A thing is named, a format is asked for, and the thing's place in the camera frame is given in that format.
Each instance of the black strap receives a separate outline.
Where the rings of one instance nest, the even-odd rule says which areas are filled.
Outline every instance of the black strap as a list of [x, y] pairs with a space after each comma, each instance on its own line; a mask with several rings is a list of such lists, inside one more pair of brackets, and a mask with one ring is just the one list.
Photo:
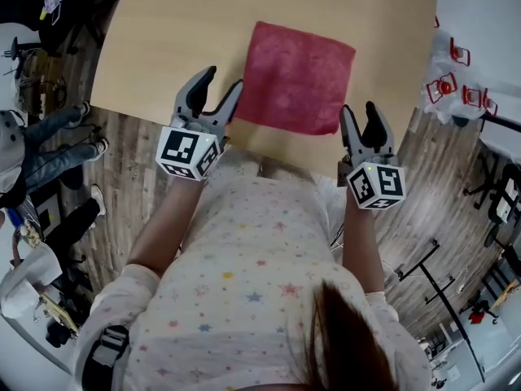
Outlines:
[[[81, 387], [85, 391], [111, 391], [114, 365], [129, 345], [129, 330], [125, 326], [107, 327], [90, 350], [83, 368]], [[117, 356], [111, 360], [100, 360], [100, 351], [115, 350]]]

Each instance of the jeans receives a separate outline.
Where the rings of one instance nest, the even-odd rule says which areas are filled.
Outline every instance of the jeans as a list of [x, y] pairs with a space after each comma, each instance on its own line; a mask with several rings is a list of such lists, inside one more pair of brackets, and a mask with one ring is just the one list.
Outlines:
[[98, 155], [92, 143], [80, 143], [74, 147], [61, 147], [52, 152], [40, 152], [41, 145], [71, 121], [79, 121], [78, 108], [64, 108], [46, 117], [40, 123], [24, 131], [25, 158], [22, 164], [27, 192], [36, 191], [65, 171], [83, 164]]
[[46, 237], [46, 245], [55, 253], [62, 269], [68, 266], [67, 258], [71, 247], [89, 230], [98, 214], [98, 203], [89, 198]]

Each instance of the white sleeve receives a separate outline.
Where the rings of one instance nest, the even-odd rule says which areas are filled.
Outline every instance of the white sleeve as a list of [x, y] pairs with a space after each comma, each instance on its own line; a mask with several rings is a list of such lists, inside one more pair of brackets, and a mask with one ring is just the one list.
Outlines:
[[418, 342], [398, 321], [398, 313], [385, 300], [383, 292], [366, 294], [383, 333], [395, 346], [395, 372], [400, 391], [431, 389], [431, 366]]
[[85, 347], [91, 346], [109, 326], [129, 326], [148, 306], [160, 278], [145, 266], [127, 265], [121, 275], [94, 299], [90, 316], [77, 339], [74, 367]]

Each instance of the wooden table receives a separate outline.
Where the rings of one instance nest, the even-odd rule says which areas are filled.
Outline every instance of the wooden table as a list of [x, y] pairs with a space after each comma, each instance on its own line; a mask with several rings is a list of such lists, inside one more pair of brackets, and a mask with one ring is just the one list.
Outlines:
[[[419, 99], [436, 0], [121, 0], [108, 30], [91, 103], [168, 125], [177, 91], [217, 66], [206, 110], [243, 74], [258, 20], [345, 42], [357, 50], [346, 102], [366, 122], [374, 101], [396, 150]], [[336, 178], [339, 134], [293, 134], [234, 120], [231, 142]]]

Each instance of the brown hair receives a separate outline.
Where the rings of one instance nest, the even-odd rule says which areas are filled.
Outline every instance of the brown hair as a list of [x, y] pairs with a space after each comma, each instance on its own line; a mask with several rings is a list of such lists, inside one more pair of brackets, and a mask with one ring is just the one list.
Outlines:
[[334, 285], [323, 282], [315, 294], [309, 342], [304, 342], [304, 383], [313, 391], [398, 390], [370, 327]]

